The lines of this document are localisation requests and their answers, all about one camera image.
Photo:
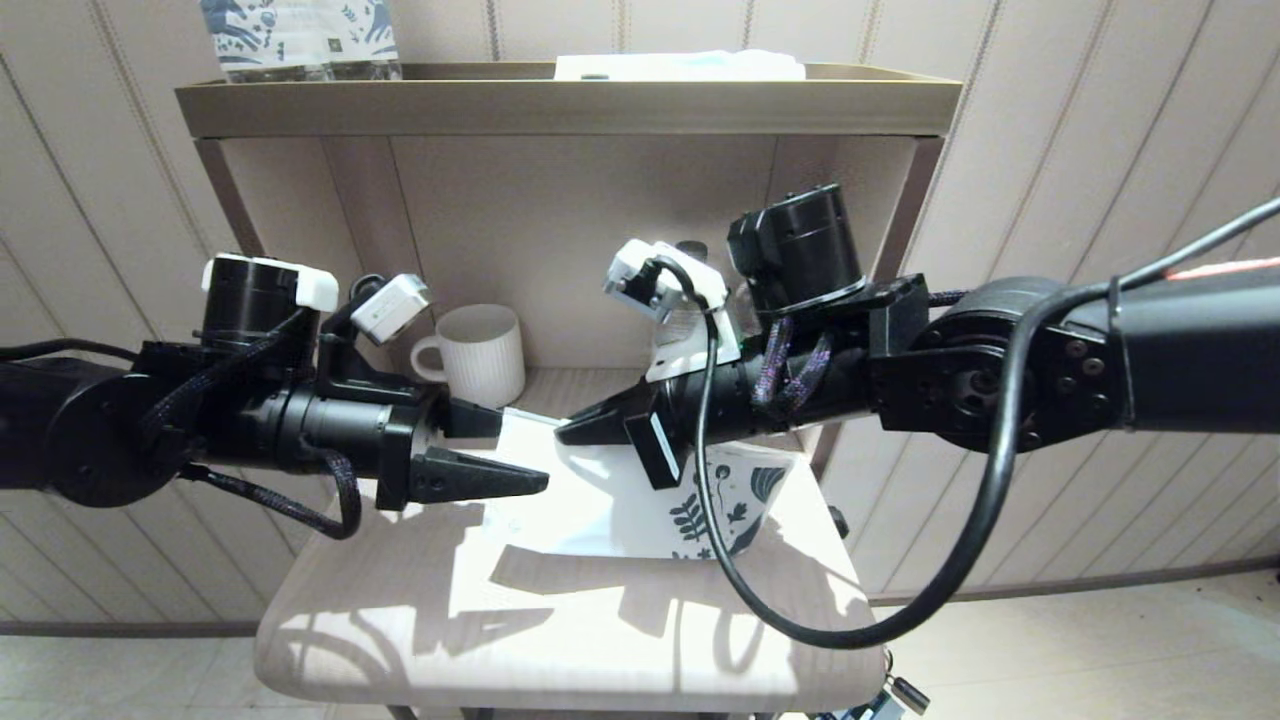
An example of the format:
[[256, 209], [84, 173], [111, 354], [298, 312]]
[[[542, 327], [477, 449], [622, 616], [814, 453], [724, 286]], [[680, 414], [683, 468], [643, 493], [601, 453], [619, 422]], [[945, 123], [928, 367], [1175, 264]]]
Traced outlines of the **white blue-patterned zip pouch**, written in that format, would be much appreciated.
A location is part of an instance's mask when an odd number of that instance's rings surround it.
[[[692, 465], [677, 487], [654, 489], [631, 446], [563, 446], [558, 425], [553, 418], [506, 409], [497, 459], [544, 471], [548, 486], [535, 495], [488, 500], [483, 528], [492, 539], [564, 556], [714, 559]], [[708, 448], [710, 506], [732, 555], [751, 544], [800, 457], [741, 442]]]

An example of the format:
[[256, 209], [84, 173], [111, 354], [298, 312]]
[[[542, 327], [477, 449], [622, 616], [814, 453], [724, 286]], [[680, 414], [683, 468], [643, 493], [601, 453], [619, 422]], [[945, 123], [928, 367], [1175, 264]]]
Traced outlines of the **patterned bag on shelf top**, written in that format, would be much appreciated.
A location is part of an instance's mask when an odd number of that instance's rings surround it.
[[229, 83], [333, 79], [317, 0], [198, 0]]

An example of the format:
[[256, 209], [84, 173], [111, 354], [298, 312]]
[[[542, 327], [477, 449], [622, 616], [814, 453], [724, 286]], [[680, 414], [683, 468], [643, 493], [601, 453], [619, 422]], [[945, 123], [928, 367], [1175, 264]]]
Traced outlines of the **white ribbed mug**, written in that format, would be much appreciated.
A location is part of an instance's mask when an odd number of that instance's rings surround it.
[[448, 311], [435, 333], [408, 352], [416, 377], [445, 383], [456, 398], [503, 409], [525, 388], [526, 369], [518, 315], [497, 304], [475, 304]]

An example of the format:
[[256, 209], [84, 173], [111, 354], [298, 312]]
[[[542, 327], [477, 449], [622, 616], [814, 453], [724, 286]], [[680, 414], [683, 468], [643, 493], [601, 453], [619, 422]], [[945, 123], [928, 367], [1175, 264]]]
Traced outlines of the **beige wooden shelf cabinet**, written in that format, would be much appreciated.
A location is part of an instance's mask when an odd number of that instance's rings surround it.
[[631, 238], [707, 245], [746, 211], [818, 184], [842, 187], [863, 269], [897, 275], [942, 143], [893, 136], [428, 136], [234, 138], [233, 184], [261, 254], [361, 275], [413, 273], [434, 313], [500, 304], [535, 368], [649, 361], [653, 324], [603, 295]]

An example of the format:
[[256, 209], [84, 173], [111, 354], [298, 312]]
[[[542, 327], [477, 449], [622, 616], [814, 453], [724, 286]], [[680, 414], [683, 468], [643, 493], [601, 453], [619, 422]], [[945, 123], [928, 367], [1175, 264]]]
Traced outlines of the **brown metal tray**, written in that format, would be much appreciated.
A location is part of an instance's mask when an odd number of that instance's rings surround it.
[[810, 64], [791, 81], [556, 79], [549, 61], [429, 63], [401, 81], [187, 85], [193, 138], [946, 136], [963, 83]]

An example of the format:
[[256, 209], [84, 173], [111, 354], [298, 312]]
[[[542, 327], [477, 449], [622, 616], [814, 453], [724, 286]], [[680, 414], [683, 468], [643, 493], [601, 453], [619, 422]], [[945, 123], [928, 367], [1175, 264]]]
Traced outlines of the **white blue flat packet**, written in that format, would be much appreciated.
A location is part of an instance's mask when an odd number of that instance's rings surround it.
[[758, 49], [561, 55], [553, 73], [553, 79], [559, 82], [790, 82], [805, 78], [805, 65], [794, 56]]

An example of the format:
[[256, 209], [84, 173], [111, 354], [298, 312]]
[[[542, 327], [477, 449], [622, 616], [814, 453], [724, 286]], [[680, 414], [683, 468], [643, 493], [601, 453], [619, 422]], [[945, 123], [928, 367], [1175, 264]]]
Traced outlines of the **blue patterned label bottle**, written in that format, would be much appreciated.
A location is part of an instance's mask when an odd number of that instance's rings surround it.
[[388, 0], [315, 0], [337, 81], [403, 78]]

